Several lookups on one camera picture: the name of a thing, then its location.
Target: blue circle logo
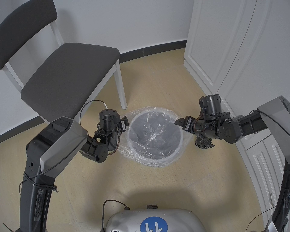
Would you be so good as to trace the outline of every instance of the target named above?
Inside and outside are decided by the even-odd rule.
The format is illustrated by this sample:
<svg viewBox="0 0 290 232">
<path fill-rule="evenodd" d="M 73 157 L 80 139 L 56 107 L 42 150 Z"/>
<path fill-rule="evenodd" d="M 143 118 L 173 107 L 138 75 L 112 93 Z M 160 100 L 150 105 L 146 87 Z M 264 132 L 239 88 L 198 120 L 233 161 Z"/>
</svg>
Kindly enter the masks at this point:
<svg viewBox="0 0 290 232">
<path fill-rule="evenodd" d="M 167 232 L 168 225 L 163 218 L 148 217 L 140 225 L 140 232 Z"/>
</svg>

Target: white chair frame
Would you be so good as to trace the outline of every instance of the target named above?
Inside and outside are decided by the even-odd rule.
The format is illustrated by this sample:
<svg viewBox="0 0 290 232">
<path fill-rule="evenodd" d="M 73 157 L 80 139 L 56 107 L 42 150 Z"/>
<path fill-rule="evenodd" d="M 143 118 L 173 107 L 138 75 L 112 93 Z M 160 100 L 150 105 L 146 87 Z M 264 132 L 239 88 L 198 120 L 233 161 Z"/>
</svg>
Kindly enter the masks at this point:
<svg viewBox="0 0 290 232">
<path fill-rule="evenodd" d="M 59 46 L 63 45 L 64 44 L 64 40 L 62 39 L 62 36 L 61 36 L 61 34 L 60 34 L 59 30 L 58 30 L 58 27 L 56 25 L 56 22 L 53 21 L 49 25 L 50 25 L 50 27 L 51 27 L 51 29 L 53 31 L 53 34 L 55 35 L 55 38 L 56 38 L 56 41 L 57 41 L 58 45 Z M 13 68 L 11 67 L 11 65 L 9 64 L 9 62 L 6 63 L 6 65 L 2 68 L 2 70 L 4 71 L 4 73 L 6 74 L 6 76 L 8 77 L 8 79 L 12 82 L 12 84 L 15 86 L 15 88 L 19 92 L 21 92 L 21 90 L 24 87 L 24 84 L 19 79 L 19 77 L 17 76 L 17 74 L 15 73 L 15 71 L 13 70 Z M 117 62 L 113 65 L 113 67 L 108 71 L 108 73 L 106 74 L 106 76 L 97 85 L 97 87 L 92 92 L 92 94 L 89 96 L 89 98 L 87 99 L 87 101 L 85 102 L 85 104 L 87 102 L 89 102 L 91 100 L 94 100 L 96 98 L 96 96 L 98 95 L 98 93 L 101 91 L 101 89 L 104 87 L 104 85 L 107 83 L 107 81 L 110 79 L 110 77 L 112 75 L 115 76 L 115 81 L 116 81 L 117 90 L 118 90 L 118 94 L 119 94 L 119 98 L 120 98 L 120 102 L 121 102 L 121 107 L 124 110 L 127 108 L 127 103 L 126 103 L 126 98 L 125 98 L 125 92 L 124 92 L 124 86 L 123 86 L 123 80 L 122 80 L 122 75 L 121 75 L 119 60 L 117 60 Z M 82 112 L 82 115 L 84 115 L 84 113 L 87 111 L 87 109 L 89 108 L 90 104 L 91 103 L 87 104 L 84 107 L 83 112 Z M 74 120 L 76 120 L 77 122 L 79 122 L 79 114 L 80 114 L 80 111 L 78 112 L 78 114 L 74 118 Z"/>
</svg>

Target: cabinet handle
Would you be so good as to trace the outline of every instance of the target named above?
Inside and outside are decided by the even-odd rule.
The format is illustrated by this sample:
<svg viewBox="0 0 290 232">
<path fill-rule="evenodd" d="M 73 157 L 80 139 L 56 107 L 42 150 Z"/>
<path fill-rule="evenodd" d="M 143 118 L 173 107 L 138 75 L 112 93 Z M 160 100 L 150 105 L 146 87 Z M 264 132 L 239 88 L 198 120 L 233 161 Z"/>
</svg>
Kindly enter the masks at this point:
<svg viewBox="0 0 290 232">
<path fill-rule="evenodd" d="M 275 205 L 273 204 L 273 201 L 272 201 L 272 196 L 273 196 L 273 194 L 270 193 L 270 194 L 269 194 L 270 203 L 271 203 L 272 206 L 275 206 Z"/>
</svg>

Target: cabinet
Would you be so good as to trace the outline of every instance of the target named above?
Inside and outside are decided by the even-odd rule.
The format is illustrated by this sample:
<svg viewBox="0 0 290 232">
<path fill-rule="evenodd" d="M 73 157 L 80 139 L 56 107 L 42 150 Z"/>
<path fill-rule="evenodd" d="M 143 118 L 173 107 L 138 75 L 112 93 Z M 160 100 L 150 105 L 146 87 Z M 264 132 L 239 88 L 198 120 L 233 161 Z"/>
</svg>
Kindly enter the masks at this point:
<svg viewBox="0 0 290 232">
<path fill-rule="evenodd" d="M 221 96 L 231 117 L 280 95 L 290 100 L 289 12 L 287 0 L 195 0 L 184 66 L 206 95 Z M 261 210 L 271 208 L 284 167 L 279 146 L 266 129 L 244 137 L 237 147 Z"/>
</svg>

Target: plastic bag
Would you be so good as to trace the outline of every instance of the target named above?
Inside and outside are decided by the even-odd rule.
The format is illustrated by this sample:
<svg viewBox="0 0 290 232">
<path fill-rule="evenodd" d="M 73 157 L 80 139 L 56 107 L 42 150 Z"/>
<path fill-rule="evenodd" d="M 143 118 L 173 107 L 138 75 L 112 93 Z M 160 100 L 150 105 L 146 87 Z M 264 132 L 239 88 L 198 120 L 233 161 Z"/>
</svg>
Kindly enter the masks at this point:
<svg viewBox="0 0 290 232">
<path fill-rule="evenodd" d="M 144 107 L 126 113 L 129 127 L 120 136 L 118 151 L 139 163 L 165 167 L 179 159 L 192 135 L 174 122 L 173 111 Z"/>
</svg>

